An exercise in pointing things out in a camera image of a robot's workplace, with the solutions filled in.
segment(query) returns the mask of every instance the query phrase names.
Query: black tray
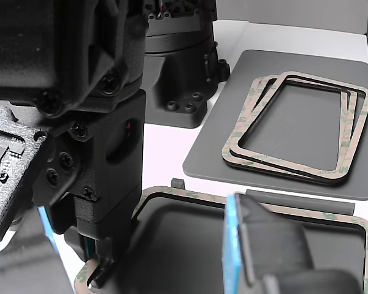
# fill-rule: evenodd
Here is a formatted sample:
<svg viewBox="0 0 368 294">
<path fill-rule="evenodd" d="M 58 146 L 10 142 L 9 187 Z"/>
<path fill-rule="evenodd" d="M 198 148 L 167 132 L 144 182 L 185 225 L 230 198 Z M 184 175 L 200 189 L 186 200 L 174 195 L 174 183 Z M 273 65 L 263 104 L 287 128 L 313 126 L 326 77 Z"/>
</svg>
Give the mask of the black tray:
<svg viewBox="0 0 368 294">
<path fill-rule="evenodd" d="M 188 193 L 195 198 L 164 192 L 148 197 L 138 211 L 128 253 L 106 285 L 93 291 L 223 294 L 223 204 L 204 202 Z M 327 214 L 330 220 L 281 215 L 305 227 L 316 268 L 347 270 L 364 286 L 366 231 L 362 226 L 334 222 L 335 214 Z"/>
</svg>

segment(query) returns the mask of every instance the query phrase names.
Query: white wall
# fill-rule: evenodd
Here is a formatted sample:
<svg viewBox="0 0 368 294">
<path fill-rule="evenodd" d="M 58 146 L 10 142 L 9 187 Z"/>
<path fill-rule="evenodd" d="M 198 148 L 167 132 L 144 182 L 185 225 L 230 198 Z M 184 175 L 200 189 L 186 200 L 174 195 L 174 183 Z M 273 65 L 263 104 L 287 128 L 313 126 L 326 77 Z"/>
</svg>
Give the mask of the white wall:
<svg viewBox="0 0 368 294">
<path fill-rule="evenodd" d="M 368 0 L 217 0 L 218 19 L 365 34 Z"/>
</svg>

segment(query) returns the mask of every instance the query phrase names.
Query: white table surface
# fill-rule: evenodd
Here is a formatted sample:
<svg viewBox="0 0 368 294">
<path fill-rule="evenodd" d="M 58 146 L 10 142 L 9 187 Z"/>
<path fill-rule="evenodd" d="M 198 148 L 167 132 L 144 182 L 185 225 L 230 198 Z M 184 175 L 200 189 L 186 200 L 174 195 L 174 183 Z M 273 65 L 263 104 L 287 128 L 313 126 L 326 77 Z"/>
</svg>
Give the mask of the white table surface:
<svg viewBox="0 0 368 294">
<path fill-rule="evenodd" d="M 219 57 L 228 61 L 231 70 L 241 53 L 249 49 L 325 56 L 368 63 L 367 39 L 363 35 L 227 20 L 215 22 L 214 34 L 215 40 L 218 42 Z M 224 83 L 220 85 L 214 97 L 209 100 L 207 115 L 220 95 L 223 86 Z M 172 178 L 180 178 L 185 180 L 187 190 L 222 196 L 234 192 L 245 192 L 249 188 L 266 190 L 186 176 L 182 165 L 201 128 L 202 125 L 192 130 L 145 125 L 144 189 L 153 186 L 170 186 Z M 307 197 L 304 194 L 284 194 Z M 354 202 L 356 203 L 355 216 L 368 220 L 368 201 L 339 200 L 327 197 L 316 198 Z M 0 243 L 0 250 L 7 245 L 12 235 L 12 232 L 6 234 L 4 240 Z M 74 281 L 83 266 L 83 262 L 65 243 L 63 236 L 56 235 L 55 239 L 69 279 Z"/>
</svg>

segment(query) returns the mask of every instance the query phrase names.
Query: gray tray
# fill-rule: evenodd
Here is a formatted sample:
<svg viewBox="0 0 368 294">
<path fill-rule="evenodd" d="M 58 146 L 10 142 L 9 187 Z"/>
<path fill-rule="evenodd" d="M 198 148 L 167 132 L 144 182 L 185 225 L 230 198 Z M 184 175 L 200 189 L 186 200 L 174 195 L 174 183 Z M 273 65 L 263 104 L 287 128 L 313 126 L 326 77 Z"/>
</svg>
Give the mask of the gray tray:
<svg viewBox="0 0 368 294">
<path fill-rule="evenodd" d="M 189 203 L 165 193 L 153 197 L 137 218 L 128 253 L 97 293 L 223 294 L 223 206 Z M 363 228 L 291 219 L 304 226 L 316 269 L 346 270 L 363 286 Z"/>
<path fill-rule="evenodd" d="M 245 186 L 368 200 L 368 118 L 350 175 L 338 186 L 322 186 L 234 168 L 222 159 L 222 147 L 236 124 L 252 81 L 290 70 L 368 88 L 368 64 L 363 62 L 245 51 L 184 161 L 185 174 Z M 358 110 L 363 101 L 363 98 L 358 99 Z M 311 167 L 333 169 L 337 164 L 339 113 L 337 93 L 287 86 L 256 125 L 244 147 Z"/>
</svg>

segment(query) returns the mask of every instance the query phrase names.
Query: stacked gaskets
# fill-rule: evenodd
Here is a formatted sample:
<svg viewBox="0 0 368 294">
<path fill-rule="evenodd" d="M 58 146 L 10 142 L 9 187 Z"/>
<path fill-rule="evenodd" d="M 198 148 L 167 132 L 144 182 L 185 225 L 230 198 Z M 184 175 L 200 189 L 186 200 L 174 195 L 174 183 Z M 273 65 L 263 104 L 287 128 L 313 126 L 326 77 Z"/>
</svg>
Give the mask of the stacked gaskets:
<svg viewBox="0 0 368 294">
<path fill-rule="evenodd" d="M 335 170 L 320 170 L 241 147 L 240 141 L 243 136 L 246 137 L 246 140 L 251 140 L 251 131 L 263 116 L 267 116 L 267 109 L 272 107 L 272 101 L 278 99 L 278 92 L 284 85 L 340 92 L 339 154 Z M 358 96 L 364 98 L 360 110 L 356 109 Z M 356 125 L 353 127 L 356 111 L 359 111 L 359 115 Z M 222 149 L 222 156 L 225 162 L 233 167 L 272 173 L 304 181 L 334 184 L 343 180 L 349 172 L 364 130 L 367 115 L 368 89 L 364 87 L 300 72 L 284 72 L 279 76 L 271 75 L 257 78 L 251 85 L 236 126 Z"/>
</svg>

